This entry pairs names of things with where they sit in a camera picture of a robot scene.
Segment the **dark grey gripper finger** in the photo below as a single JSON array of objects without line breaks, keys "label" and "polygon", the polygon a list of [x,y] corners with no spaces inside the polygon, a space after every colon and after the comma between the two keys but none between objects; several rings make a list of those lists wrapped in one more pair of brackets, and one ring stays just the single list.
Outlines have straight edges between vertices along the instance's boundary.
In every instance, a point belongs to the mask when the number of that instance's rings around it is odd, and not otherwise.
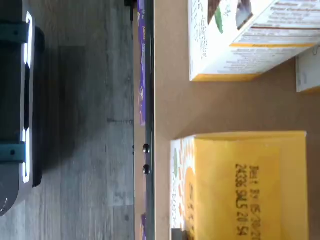
[{"label": "dark grey gripper finger", "polygon": [[181,228],[172,228],[171,240],[187,240],[187,232]]}]

